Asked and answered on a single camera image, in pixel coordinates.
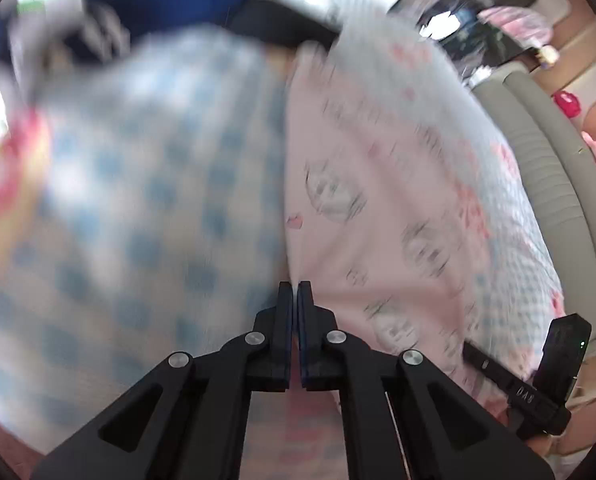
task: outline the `pink heart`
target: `pink heart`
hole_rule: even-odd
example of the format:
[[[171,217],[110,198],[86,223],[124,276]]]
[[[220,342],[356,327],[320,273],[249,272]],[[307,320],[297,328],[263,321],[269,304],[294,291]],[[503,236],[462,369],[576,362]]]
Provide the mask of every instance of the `pink heart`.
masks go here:
[[[287,227],[289,229],[302,229],[302,215],[292,215],[287,218]]]

